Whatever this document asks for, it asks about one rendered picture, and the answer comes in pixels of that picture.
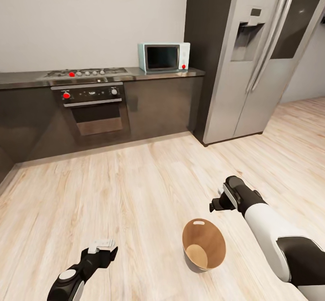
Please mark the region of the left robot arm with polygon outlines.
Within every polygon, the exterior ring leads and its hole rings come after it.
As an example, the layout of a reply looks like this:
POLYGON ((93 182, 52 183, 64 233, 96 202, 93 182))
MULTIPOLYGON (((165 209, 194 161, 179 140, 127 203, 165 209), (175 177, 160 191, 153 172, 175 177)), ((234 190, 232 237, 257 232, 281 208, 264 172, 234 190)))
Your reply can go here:
POLYGON ((113 251, 100 250, 98 247, 113 247, 115 244, 113 239, 92 238, 89 248, 81 253, 80 263, 72 265, 58 276, 47 301, 79 301, 85 283, 98 268, 108 268, 118 251, 118 247, 113 251))

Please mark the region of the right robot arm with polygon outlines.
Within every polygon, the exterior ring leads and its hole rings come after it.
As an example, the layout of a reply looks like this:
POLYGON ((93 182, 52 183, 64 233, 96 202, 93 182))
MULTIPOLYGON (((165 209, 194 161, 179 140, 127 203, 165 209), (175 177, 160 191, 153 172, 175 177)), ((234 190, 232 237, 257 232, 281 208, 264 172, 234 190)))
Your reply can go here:
POLYGON ((293 284, 308 301, 325 301, 325 250, 277 213, 243 179, 228 177, 218 193, 220 198, 209 204, 210 212, 237 209, 275 275, 293 284))

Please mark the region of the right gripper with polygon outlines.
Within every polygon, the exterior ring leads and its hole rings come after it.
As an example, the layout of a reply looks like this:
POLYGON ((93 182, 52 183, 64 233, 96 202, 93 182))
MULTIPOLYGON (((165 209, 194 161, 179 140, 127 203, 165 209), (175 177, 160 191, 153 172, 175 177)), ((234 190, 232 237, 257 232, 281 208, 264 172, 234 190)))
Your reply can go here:
POLYGON ((214 210, 216 211, 221 211, 221 210, 234 210, 235 206, 232 204, 232 201, 228 203, 224 200, 223 196, 221 195, 220 198, 214 198, 212 199, 212 203, 209 204, 209 210, 210 212, 213 212, 214 210))

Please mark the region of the trash can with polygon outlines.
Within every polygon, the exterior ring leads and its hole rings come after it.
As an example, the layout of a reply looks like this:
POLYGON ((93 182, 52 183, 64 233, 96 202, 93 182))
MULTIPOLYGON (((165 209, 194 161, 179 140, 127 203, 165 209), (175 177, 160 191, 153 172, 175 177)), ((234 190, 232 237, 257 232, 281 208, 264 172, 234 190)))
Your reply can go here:
POLYGON ((185 261, 190 270, 204 273, 219 267, 226 256, 226 243, 215 224, 204 218, 186 223, 182 233, 185 261), (194 224, 203 221, 204 224, 194 224))

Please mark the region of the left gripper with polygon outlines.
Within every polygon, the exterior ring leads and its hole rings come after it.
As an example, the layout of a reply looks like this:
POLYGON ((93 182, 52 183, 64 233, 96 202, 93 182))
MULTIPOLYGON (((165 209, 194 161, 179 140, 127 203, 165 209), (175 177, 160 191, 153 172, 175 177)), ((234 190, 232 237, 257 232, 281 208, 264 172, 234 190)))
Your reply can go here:
POLYGON ((80 261, 88 261, 93 267, 92 275, 96 272, 98 268, 108 268, 110 262, 115 260, 116 254, 118 251, 118 247, 116 247, 113 251, 110 250, 100 250, 95 254, 89 254, 88 249, 85 249, 81 253, 80 261))

